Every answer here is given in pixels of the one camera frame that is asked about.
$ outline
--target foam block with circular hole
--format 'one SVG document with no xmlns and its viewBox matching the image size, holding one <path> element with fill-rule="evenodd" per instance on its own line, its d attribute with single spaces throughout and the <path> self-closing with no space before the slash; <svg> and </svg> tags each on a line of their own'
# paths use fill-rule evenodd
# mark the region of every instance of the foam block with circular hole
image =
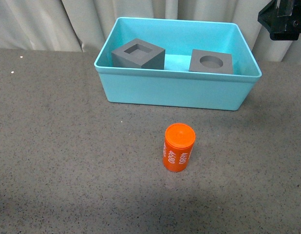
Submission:
<svg viewBox="0 0 301 234">
<path fill-rule="evenodd" d="M 193 49 L 189 71 L 233 74 L 232 55 Z"/>
</svg>

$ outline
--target orange lid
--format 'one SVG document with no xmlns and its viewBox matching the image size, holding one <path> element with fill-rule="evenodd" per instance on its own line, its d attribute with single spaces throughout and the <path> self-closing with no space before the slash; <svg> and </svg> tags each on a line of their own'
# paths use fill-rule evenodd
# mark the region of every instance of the orange lid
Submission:
<svg viewBox="0 0 301 234">
<path fill-rule="evenodd" d="M 194 144 L 196 134 L 188 125 L 174 123 L 167 128 L 165 137 L 171 146 L 184 149 Z"/>
</svg>

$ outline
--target printed number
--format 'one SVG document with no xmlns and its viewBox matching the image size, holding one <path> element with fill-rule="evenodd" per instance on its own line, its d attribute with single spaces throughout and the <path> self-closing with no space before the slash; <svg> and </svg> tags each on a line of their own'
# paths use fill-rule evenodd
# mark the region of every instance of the printed number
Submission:
<svg viewBox="0 0 301 234">
<path fill-rule="evenodd" d="M 186 158 L 187 158 L 188 154 L 187 153 L 182 153 L 180 156 L 180 161 L 179 164 L 183 164 L 186 162 Z"/>
<path fill-rule="evenodd" d="M 167 154 L 167 147 L 166 147 L 166 143 L 164 143 L 164 157 L 166 157 Z"/>
<path fill-rule="evenodd" d="M 168 161 L 170 163 L 175 163 L 175 153 L 172 150 L 169 151 Z"/>
</svg>

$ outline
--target square hole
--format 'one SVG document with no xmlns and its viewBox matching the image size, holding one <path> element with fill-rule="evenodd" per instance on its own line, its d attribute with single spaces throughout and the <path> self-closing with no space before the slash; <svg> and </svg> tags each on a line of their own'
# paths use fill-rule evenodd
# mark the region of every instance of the square hole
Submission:
<svg viewBox="0 0 301 234">
<path fill-rule="evenodd" d="M 127 54 L 131 54 L 132 56 L 134 56 L 136 58 L 141 59 L 151 51 L 152 51 L 152 49 L 150 49 L 144 45 L 135 44 L 135 45 L 131 46 L 130 48 L 126 49 L 124 52 L 126 52 Z"/>
</svg>

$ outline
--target black metal bracket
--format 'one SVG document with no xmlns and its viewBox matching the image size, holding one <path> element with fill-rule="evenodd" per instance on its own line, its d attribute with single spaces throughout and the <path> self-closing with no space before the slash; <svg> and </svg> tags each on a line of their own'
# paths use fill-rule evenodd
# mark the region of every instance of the black metal bracket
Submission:
<svg viewBox="0 0 301 234">
<path fill-rule="evenodd" d="M 301 0 L 272 0 L 258 15 L 272 40 L 298 40 L 301 33 Z"/>
</svg>

